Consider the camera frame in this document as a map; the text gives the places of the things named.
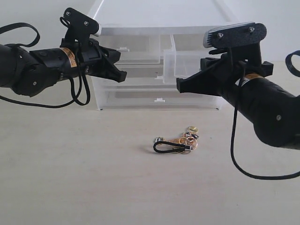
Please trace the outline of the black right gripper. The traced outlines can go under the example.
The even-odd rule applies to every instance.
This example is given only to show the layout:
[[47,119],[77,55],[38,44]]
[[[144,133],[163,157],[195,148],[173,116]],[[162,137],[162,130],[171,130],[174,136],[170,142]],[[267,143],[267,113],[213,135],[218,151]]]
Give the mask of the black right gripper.
[[262,61],[259,43],[210,51],[210,54],[216,53],[221,53],[221,57],[200,60],[200,72],[186,79],[176,79],[179,93],[221,96],[230,82],[238,85],[246,74],[264,78],[273,74],[274,65]]

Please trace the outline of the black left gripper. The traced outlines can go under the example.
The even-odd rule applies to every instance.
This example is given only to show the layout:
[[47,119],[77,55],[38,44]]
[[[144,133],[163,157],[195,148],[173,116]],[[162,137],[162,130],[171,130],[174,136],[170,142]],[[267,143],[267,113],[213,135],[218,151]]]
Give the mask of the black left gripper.
[[79,41],[70,42],[63,38],[58,53],[62,59],[60,69],[66,76],[79,76],[81,73],[118,83],[124,82],[127,77],[126,71],[115,67],[121,53],[100,46],[93,38],[88,40],[85,49]]

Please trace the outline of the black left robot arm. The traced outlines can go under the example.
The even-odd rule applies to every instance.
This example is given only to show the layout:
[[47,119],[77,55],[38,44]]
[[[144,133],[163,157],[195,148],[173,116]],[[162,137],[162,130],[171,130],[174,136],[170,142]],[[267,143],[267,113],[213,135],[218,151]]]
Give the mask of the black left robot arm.
[[127,73],[116,68],[121,53],[90,39],[86,49],[79,43],[63,41],[52,49],[26,51],[12,44],[0,47],[0,85],[14,93],[33,97],[57,82],[80,74],[118,83]]

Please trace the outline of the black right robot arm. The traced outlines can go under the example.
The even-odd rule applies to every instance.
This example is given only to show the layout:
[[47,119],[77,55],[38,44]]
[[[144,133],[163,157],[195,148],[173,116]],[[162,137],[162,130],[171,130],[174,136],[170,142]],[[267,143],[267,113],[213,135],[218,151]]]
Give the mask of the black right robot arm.
[[180,93],[220,96],[246,117],[258,139],[278,148],[300,148],[300,98],[268,80],[259,44],[231,47],[221,58],[201,59],[200,72],[178,78]]

